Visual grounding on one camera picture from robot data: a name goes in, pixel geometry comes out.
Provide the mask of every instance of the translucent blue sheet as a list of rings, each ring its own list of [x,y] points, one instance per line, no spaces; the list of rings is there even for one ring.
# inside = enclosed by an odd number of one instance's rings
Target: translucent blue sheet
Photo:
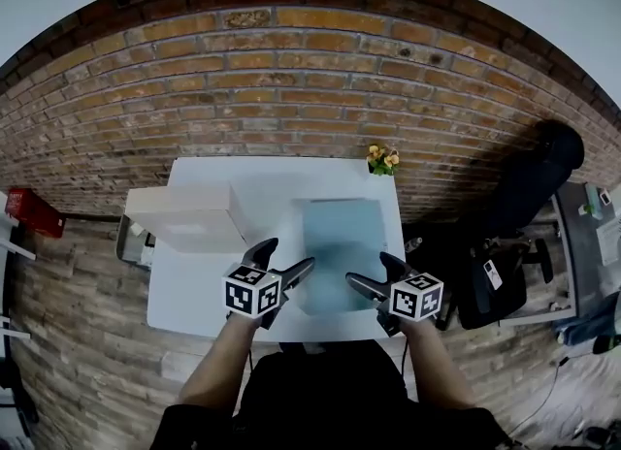
[[[345,274],[386,279],[379,262],[379,252],[386,246],[379,202],[308,202],[303,214],[307,256],[316,261],[314,271],[302,284],[301,309],[316,315],[373,308],[370,300],[346,283]]]

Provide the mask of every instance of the forearm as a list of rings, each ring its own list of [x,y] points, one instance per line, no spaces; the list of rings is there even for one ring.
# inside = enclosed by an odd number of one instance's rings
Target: forearm
[[[474,406],[474,392],[451,360],[436,327],[429,321],[402,321],[416,377],[418,398],[441,408]]]
[[[256,329],[256,322],[233,314],[209,353],[181,388],[179,403],[227,410],[233,414]]]

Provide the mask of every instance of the fiducial marker cube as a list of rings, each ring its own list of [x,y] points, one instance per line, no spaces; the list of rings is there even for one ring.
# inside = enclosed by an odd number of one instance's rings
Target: fiducial marker cube
[[[428,273],[409,277],[390,288],[391,314],[420,321],[440,311],[444,283]]]
[[[260,269],[234,264],[222,277],[224,307],[257,318],[280,305],[282,278]]]

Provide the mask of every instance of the black shirt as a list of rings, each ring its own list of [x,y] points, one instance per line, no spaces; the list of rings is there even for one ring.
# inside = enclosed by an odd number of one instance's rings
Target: black shirt
[[[196,405],[168,407],[151,449],[200,450],[237,442],[327,445],[344,438],[418,449],[491,450],[508,444],[488,410],[439,409],[409,400],[381,347],[355,341],[332,344],[318,355],[262,358],[233,418]]]

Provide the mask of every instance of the white tabletop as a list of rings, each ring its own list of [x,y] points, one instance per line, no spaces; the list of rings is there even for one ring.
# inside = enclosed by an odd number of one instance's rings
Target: white tabletop
[[[300,206],[308,200],[378,200],[386,249],[404,259],[401,218],[392,177],[372,176],[365,160],[302,157],[189,157],[175,161],[169,186],[229,181],[248,220],[250,246],[279,238],[270,268],[286,269],[307,257]],[[154,328],[215,337],[225,321],[221,278],[242,254],[178,253],[155,245],[147,322]],[[374,309],[306,315],[296,306],[299,286],[258,341],[347,341],[386,338]]]

